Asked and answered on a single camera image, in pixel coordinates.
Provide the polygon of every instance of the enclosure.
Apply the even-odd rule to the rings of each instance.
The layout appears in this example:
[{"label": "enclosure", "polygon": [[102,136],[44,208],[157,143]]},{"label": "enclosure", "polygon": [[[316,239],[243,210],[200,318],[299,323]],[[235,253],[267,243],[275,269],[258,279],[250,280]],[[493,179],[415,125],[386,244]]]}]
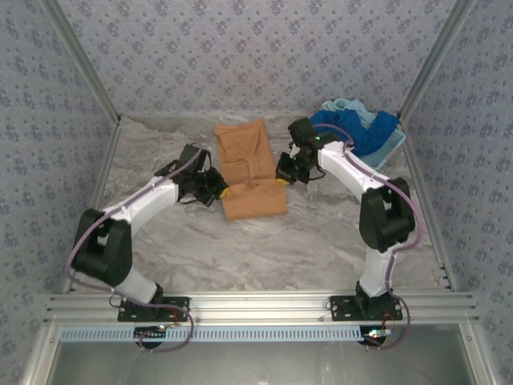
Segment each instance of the enclosure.
[{"label": "enclosure", "polygon": [[[512,7],[3,2],[2,383],[513,381]],[[223,171],[217,124],[263,118],[277,162],[289,125],[337,98],[397,116],[406,134],[378,170],[422,210],[410,240],[427,229],[394,266],[412,315],[395,352],[366,354],[355,341],[373,323],[325,306],[354,294],[366,262],[361,198],[330,173],[288,185],[286,214],[227,221],[221,200],[170,205],[134,235],[134,267],[191,299],[183,351],[140,354],[111,295],[63,277],[85,209],[129,197],[185,144]]]}]

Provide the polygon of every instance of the wall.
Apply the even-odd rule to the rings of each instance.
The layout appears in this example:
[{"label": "wall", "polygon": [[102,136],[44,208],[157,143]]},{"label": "wall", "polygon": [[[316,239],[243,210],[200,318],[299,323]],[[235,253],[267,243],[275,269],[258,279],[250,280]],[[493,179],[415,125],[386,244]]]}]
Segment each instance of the wall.
[{"label": "wall", "polygon": [[117,110],[397,111],[453,0],[61,0]]},{"label": "wall", "polygon": [[110,128],[36,0],[0,2],[0,383],[17,383]]},{"label": "wall", "polygon": [[461,290],[513,383],[513,4],[478,0],[408,124]]}]

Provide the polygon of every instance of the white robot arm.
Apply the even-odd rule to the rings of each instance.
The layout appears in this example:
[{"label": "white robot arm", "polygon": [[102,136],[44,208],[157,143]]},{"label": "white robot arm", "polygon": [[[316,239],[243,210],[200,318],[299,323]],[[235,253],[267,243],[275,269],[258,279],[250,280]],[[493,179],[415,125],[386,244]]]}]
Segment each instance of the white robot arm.
[{"label": "white robot arm", "polygon": [[369,168],[351,151],[345,151],[344,143],[332,132],[316,133],[306,118],[292,123],[289,133],[293,144],[289,154],[281,154],[278,178],[291,184],[297,180],[309,183],[313,180],[310,170],[319,168],[333,174],[361,202],[359,229],[367,244],[366,263],[353,298],[358,310],[350,313],[359,312],[360,319],[379,318],[383,310],[395,307],[395,300],[387,293],[392,250],[406,242],[415,221],[410,206],[378,180],[386,180],[407,196],[410,195],[408,185],[402,178],[390,180]]},{"label": "white robot arm", "polygon": [[[200,155],[190,166],[168,179],[173,169],[192,161],[199,151]],[[187,145],[179,160],[156,172],[138,192],[103,210],[86,210],[80,218],[75,244],[105,213],[115,213],[87,237],[71,266],[135,302],[155,302],[162,290],[133,267],[131,239],[144,223],[187,194],[207,206],[219,199],[228,185],[212,165],[202,171],[207,156],[210,157],[208,151]]]},{"label": "white robot arm", "polygon": [[[323,170],[333,174],[360,202],[362,202],[362,196],[367,190],[370,188],[382,188],[383,184],[377,182],[375,179],[371,179],[362,172],[359,172],[346,159],[347,156],[351,156],[354,162],[359,163],[359,165],[367,169],[370,174],[374,174],[385,180],[388,180],[389,178],[375,172],[372,168],[353,155],[353,153],[346,152],[346,154],[344,154],[342,151],[342,142],[335,141],[327,143],[318,152],[317,157],[319,166]],[[360,277],[360,287],[370,297],[378,297],[386,293],[385,276],[391,256],[392,252],[390,249],[380,253],[378,250],[367,246],[366,265],[363,270],[363,275]]]}]

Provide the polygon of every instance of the orange towel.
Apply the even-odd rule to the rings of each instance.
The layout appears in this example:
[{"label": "orange towel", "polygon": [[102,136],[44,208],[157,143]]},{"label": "orange towel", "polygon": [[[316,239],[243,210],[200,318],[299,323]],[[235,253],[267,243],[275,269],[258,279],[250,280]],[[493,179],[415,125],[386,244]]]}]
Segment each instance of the orange towel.
[{"label": "orange towel", "polygon": [[223,198],[230,221],[287,213],[285,187],[275,177],[276,164],[264,120],[235,126],[216,125],[221,174],[230,185]]}]

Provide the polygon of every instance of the marble surface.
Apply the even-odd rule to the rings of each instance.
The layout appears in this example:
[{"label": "marble surface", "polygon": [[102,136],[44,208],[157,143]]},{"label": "marble surface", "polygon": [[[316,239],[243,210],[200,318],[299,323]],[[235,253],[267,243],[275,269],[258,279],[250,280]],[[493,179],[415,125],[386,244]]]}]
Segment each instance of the marble surface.
[{"label": "marble surface", "polygon": [[[153,172],[196,142],[217,166],[215,124],[259,116],[188,118],[123,117],[121,135],[103,195],[112,205],[142,187]],[[266,128],[277,158],[291,140],[286,128],[297,116],[269,116]],[[383,173],[410,184],[406,159],[396,152]],[[414,192],[414,201],[418,203]],[[353,289],[365,262],[358,232],[359,204],[333,176],[287,188],[289,213],[227,222],[219,201],[173,205],[151,219],[133,239],[134,264],[166,290]],[[429,238],[399,255],[394,287],[435,288],[442,279]]]}]

